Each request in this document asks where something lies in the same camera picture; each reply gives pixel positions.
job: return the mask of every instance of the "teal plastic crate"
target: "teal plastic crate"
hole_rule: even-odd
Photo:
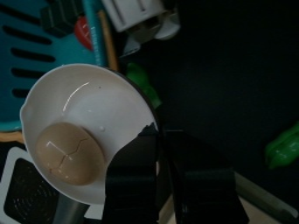
[[[100,1],[82,1],[93,52],[73,34],[54,38],[40,26],[45,0],[0,0],[0,131],[21,128],[20,108],[33,83],[54,67],[72,63],[106,65],[97,10]]]

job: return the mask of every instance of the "black object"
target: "black object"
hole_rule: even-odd
[[[106,168],[106,199],[102,224],[153,224],[158,220],[156,195],[154,125],[145,127],[137,137],[116,153]]]
[[[226,159],[178,129],[164,131],[176,222],[248,223]]]
[[[41,28],[61,38],[73,32],[78,16],[84,14],[81,0],[60,0],[41,8]]]
[[[248,223],[225,158],[180,130],[168,129],[161,140],[169,162],[177,223]],[[154,224],[158,220],[156,149],[157,132],[152,124],[117,152],[108,166],[102,224]]]
[[[22,224],[52,224],[58,195],[33,164],[18,158],[5,197],[5,214]]]

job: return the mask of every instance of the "green object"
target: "green object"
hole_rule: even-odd
[[[161,101],[153,87],[149,84],[145,70],[136,63],[128,63],[125,76],[140,87],[144,95],[148,97],[153,105],[153,108],[156,109],[161,105]]]
[[[265,165],[269,169],[289,165],[299,158],[299,122],[265,147]]]

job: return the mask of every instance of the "egg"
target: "egg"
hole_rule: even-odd
[[[41,131],[36,155],[49,174],[70,185],[88,185],[102,175],[102,150],[89,133],[72,123],[57,122]]]

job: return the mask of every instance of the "white object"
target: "white object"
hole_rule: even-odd
[[[102,205],[105,178],[84,186],[58,181],[34,153],[40,132],[56,122],[78,125],[101,145],[105,167],[117,151],[154,123],[148,104],[124,77],[102,67],[72,64],[50,70],[34,83],[21,108],[22,136],[37,171],[73,200]]]
[[[160,40],[170,39],[178,32],[181,26],[178,22],[177,12],[162,14],[162,25],[153,38]]]
[[[101,0],[116,31],[121,32],[164,12],[160,0]]]

